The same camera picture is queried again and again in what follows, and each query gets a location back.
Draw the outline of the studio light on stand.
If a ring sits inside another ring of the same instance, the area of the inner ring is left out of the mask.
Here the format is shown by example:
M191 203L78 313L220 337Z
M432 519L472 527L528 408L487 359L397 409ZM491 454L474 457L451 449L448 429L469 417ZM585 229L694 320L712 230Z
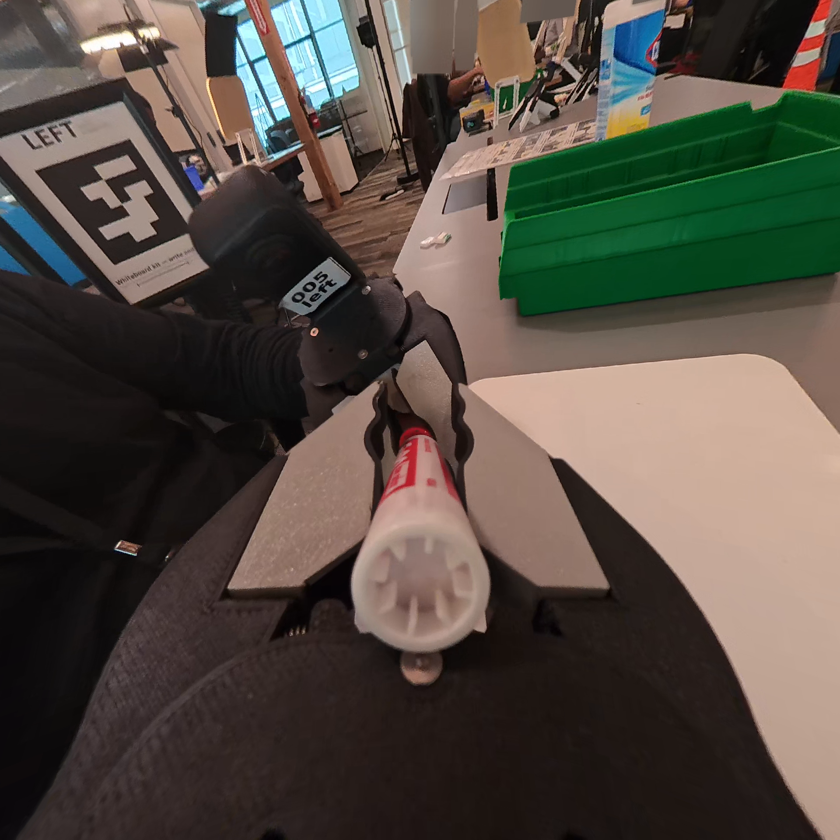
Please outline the studio light on stand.
M161 37L160 30L153 24L138 17L133 17L129 8L124 5L125 21L103 24L97 31L80 42L80 48L88 56L98 56L106 51L116 51L121 65L127 58L135 58L140 61L140 66L147 66L158 81L167 100L170 103L170 112L174 119L180 122L189 140L192 142L196 153L204 163L206 173L213 184L220 184L218 175L213 163L207 156L204 142L196 134L192 122L187 117L181 103L176 99L175 94L165 77L161 68L167 64L165 54L172 51L175 46Z

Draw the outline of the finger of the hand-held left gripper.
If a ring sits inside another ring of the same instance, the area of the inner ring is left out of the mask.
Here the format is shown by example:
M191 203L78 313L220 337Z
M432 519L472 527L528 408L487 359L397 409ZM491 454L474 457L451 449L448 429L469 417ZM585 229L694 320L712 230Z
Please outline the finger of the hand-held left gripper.
M394 373L395 388L432 429L441 449L455 449L453 383L426 341L409 350Z

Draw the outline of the disinfecting wipes canister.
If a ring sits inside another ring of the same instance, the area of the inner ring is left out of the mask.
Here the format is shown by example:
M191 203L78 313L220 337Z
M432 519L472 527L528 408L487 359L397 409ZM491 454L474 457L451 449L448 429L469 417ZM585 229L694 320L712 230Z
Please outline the disinfecting wipes canister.
M614 1L602 16L595 140L650 123L665 1Z

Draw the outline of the wooden sign board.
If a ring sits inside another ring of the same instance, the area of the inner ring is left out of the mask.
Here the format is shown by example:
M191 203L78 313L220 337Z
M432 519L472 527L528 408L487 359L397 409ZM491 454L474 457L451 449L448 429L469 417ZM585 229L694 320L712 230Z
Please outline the wooden sign board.
M266 159L259 141L243 81L237 76L207 77L206 91L226 146L235 145L243 163L251 155L255 163Z
M528 82L535 74L532 43L521 13L521 1L495 1L479 9L476 52L491 88L514 77Z

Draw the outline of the person's left forearm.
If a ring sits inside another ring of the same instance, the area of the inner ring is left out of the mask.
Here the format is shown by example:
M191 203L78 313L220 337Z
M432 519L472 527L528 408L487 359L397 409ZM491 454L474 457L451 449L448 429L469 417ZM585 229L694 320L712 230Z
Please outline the person's left forearm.
M24 329L167 408L225 421L308 415L299 329L146 311L8 271L1 289L8 331Z

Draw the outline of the wooden support post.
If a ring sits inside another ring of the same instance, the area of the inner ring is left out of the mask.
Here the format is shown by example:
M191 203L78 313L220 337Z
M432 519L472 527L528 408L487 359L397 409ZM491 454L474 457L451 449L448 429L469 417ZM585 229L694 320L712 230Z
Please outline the wooden support post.
M292 72L286 49L282 44L277 25L267 1L247 1L248 12L259 40L264 47L280 91L289 108L290 117L297 131L303 150L308 157L316 178L322 199L330 211L341 209L343 199L333 177L322 144L312 128L307 113L301 104L300 89Z

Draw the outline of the green plastic bin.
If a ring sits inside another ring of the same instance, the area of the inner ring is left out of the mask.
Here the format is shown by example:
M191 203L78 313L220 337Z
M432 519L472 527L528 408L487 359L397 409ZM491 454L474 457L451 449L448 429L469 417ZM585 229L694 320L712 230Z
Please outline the green plastic bin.
M522 316L836 274L838 96L787 91L512 166Z

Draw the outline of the black light flag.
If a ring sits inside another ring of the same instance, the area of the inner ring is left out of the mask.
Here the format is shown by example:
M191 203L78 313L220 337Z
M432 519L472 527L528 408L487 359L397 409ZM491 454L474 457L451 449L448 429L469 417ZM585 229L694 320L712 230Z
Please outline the black light flag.
M205 16L205 68L207 78L237 75L238 21L211 11Z

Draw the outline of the printed paper sheets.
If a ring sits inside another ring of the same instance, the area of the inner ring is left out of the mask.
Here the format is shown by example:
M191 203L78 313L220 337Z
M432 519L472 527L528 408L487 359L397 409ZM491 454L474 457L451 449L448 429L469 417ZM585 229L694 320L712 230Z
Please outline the printed paper sheets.
M518 139L494 143L463 154L442 175L442 180L457 179L495 169L499 166L513 165L547 154L565 151L594 141L595 134L596 120L588 119Z

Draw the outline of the orange traffic cone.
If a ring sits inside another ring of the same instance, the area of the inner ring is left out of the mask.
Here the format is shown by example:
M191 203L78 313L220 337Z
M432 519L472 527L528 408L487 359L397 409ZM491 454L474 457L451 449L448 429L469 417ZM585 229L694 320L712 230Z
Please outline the orange traffic cone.
M782 89L814 91L827 44L838 26L838 1L804 2L805 28L797 36L795 50L788 70L784 73Z

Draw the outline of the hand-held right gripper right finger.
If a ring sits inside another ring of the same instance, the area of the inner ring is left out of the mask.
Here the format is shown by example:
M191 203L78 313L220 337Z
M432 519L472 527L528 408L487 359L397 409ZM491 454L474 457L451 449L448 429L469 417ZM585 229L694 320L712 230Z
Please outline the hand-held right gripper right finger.
M496 599L600 599L609 590L551 457L472 392L453 390L456 486Z

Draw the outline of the red dry erase marker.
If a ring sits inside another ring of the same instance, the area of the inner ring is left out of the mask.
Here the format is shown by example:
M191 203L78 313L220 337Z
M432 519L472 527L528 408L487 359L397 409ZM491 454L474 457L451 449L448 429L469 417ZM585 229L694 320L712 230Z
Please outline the red dry erase marker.
M398 419L401 433L430 428L414 415ZM488 563L436 439L397 444L350 591L359 630L402 652L435 654L486 632Z

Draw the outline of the wooden desk with black legs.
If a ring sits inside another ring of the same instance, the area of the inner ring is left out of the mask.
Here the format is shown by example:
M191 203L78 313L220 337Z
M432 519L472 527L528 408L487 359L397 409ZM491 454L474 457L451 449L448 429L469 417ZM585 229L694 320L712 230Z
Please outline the wooden desk with black legs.
M270 154L266 159L257 165L269 174L273 174L290 194L303 200L305 185L301 179L304 172L300 161L303 147L301 143L294 143L287 148Z

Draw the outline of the framed fiducial marker sign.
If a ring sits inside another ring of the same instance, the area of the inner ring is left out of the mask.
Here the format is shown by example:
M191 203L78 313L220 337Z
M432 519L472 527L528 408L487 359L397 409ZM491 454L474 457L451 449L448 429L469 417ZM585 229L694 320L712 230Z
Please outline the framed fiducial marker sign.
M201 198L125 79L1 117L2 180L106 297L151 307L207 276L188 228Z

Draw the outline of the white whiteboard sheet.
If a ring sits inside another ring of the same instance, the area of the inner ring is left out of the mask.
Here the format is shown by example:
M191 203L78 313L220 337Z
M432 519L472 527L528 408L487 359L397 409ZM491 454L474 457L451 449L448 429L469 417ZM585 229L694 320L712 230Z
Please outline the white whiteboard sheet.
M779 362L734 354L471 389L666 561L726 651L773 761L839 836L839 436Z

